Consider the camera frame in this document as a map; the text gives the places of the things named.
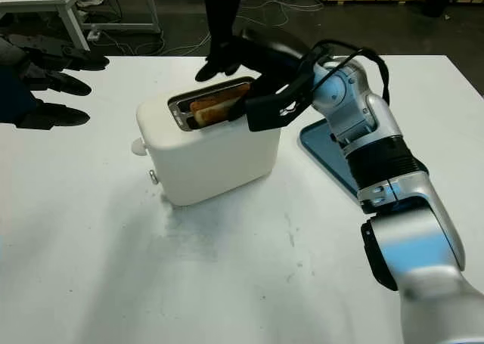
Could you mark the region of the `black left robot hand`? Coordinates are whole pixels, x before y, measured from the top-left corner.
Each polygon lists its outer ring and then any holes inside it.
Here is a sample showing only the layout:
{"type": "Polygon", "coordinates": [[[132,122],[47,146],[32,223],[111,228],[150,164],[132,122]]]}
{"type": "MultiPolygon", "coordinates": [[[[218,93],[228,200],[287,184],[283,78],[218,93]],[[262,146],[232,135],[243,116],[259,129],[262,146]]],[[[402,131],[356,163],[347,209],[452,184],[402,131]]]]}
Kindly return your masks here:
{"type": "Polygon", "coordinates": [[[65,70],[105,70],[109,59],[53,37],[8,34],[1,36],[1,123],[18,129],[49,130],[80,126],[90,120],[82,111],[44,102],[34,91],[53,90],[86,96],[92,88],[65,70]]]}

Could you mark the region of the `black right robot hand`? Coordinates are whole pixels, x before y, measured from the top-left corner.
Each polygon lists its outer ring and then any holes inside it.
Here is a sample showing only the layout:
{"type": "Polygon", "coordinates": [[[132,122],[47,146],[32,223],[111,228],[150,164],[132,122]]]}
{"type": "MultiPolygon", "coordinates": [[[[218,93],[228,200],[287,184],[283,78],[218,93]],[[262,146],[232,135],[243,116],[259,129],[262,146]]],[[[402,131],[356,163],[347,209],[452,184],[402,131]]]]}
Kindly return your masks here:
{"type": "Polygon", "coordinates": [[[245,116],[249,130],[260,132],[292,123],[310,104],[318,49],[281,30],[243,29],[231,51],[238,64],[260,73],[250,90],[228,111],[245,116]]]}

